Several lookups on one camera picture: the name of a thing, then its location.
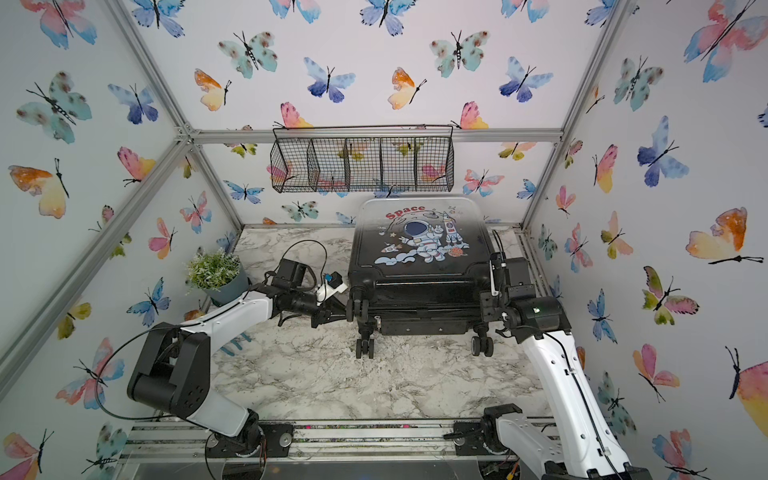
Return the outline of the space print kids suitcase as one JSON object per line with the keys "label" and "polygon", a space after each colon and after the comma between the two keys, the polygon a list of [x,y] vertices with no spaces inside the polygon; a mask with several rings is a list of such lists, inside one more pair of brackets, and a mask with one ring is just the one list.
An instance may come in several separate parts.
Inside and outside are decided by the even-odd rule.
{"label": "space print kids suitcase", "polygon": [[479,206],[458,196],[372,199],[358,212],[347,317],[357,357],[374,355],[374,334],[463,335],[472,355],[494,343],[480,296],[491,286],[493,245]]}

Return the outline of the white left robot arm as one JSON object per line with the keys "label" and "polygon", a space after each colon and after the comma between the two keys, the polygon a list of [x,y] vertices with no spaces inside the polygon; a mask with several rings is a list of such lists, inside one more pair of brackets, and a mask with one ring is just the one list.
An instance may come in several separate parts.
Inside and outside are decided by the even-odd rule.
{"label": "white left robot arm", "polygon": [[346,305],[335,297],[320,301],[313,291],[256,284],[211,314],[148,330],[128,398],[209,430],[226,457],[264,455],[267,441],[259,415],[211,386],[212,356],[284,312],[309,317],[314,328],[347,318]]}

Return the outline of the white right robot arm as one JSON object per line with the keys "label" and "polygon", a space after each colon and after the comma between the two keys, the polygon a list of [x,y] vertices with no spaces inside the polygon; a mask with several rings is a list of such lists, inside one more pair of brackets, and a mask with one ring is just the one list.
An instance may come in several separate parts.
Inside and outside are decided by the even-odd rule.
{"label": "white right robot arm", "polygon": [[480,295],[483,320],[500,321],[500,335],[523,349],[544,388],[559,440],[531,426],[522,409],[485,409],[477,424],[457,422],[445,439],[492,454],[512,454],[536,479],[648,479],[631,463],[604,418],[577,355],[571,324],[554,297],[539,297],[523,258],[497,252],[490,289]]}

